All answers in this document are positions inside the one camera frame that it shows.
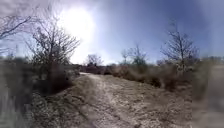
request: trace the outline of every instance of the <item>distant tree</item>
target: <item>distant tree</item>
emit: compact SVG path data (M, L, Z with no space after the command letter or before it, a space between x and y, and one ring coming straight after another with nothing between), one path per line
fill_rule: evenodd
M127 63L127 58L128 58L128 52L127 52L127 50L123 50L122 52L121 52L121 55L122 55L122 57L123 57L123 61L124 61L124 64L126 64Z
M136 44L134 48L129 49L128 55L132 59L132 64L137 67L140 73L146 71L146 54L141 51L141 49L139 48L139 44Z
M197 57L198 50L189 40L188 35L182 34L174 22L171 24L171 29L168 30L168 35L170 40L165 43L166 48L162 49L162 53L169 59L178 62L184 71L189 60Z
M87 56L86 63L87 63L87 65L100 66L103 63L103 61L99 55L90 54Z

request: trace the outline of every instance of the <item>tree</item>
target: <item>tree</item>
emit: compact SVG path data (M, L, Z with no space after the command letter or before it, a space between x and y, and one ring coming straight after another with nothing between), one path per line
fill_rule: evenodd
M48 80L51 79L53 71L66 65L73 54L79 41L59 28L57 20L39 22L35 31L31 33L36 47L27 43L30 50L34 53L33 65L39 71L39 76L46 74Z
M162 53L169 59L178 62L182 71L185 71L188 61L197 56L197 48L194 47L187 34L182 34L178 30L176 23L171 24L168 36L170 40L165 43L166 49L162 49Z
M90 54L87 56L87 65L95 65L95 66L100 66L103 61L101 57L97 54Z
M124 59L124 64L127 64L128 52L126 50L123 50L121 52L121 55L122 55L122 57Z
M141 51L141 49L139 48L139 44L136 44L134 48L129 49L128 55L132 59L132 64L140 73L146 71L146 54Z

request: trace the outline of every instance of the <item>dirt road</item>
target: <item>dirt road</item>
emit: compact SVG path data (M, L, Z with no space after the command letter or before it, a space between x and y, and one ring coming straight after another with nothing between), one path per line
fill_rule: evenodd
M191 102L147 84L84 74L50 97L33 95L34 128L190 128Z

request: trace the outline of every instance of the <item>sun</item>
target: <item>sun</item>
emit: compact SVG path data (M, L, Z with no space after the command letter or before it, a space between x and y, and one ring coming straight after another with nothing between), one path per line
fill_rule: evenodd
M94 22L91 15L82 8L71 8L59 15L59 25L79 40L91 40Z

